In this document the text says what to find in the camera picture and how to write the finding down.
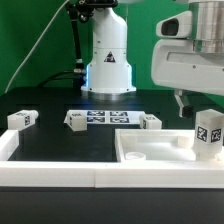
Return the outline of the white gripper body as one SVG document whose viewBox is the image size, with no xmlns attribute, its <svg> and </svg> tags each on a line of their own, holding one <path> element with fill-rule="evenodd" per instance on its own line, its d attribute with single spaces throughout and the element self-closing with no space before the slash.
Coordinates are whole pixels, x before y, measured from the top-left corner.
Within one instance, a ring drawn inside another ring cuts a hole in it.
<svg viewBox="0 0 224 224">
<path fill-rule="evenodd" d="M 151 77 L 175 89 L 224 95 L 224 11 L 185 11 L 160 21 Z"/>
</svg>

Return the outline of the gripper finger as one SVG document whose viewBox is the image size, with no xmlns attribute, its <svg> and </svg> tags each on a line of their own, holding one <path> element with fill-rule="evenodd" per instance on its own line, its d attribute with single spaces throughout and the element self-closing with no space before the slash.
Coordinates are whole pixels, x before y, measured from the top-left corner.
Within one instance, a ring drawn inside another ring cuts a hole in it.
<svg viewBox="0 0 224 224">
<path fill-rule="evenodd" d="M 179 106 L 179 116 L 182 118 L 191 118 L 193 115 L 193 106 L 188 101 L 188 92 L 186 90 L 176 89 L 174 96 Z"/>
</svg>

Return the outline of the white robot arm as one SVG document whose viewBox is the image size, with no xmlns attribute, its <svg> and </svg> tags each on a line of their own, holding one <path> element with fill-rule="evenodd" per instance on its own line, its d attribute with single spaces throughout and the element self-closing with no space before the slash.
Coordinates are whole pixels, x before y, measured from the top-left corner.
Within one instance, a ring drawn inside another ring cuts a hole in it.
<svg viewBox="0 0 224 224">
<path fill-rule="evenodd" d="M 137 0 L 79 0 L 82 20 L 93 19 L 93 58 L 87 66 L 83 91 L 114 100 L 134 92 L 126 59 L 127 24 L 113 8 Z M 174 0 L 188 10 L 160 21 L 151 64 L 155 84 L 171 87 L 179 115 L 190 117 L 193 107 L 186 91 L 224 96 L 224 0 Z"/>
</svg>

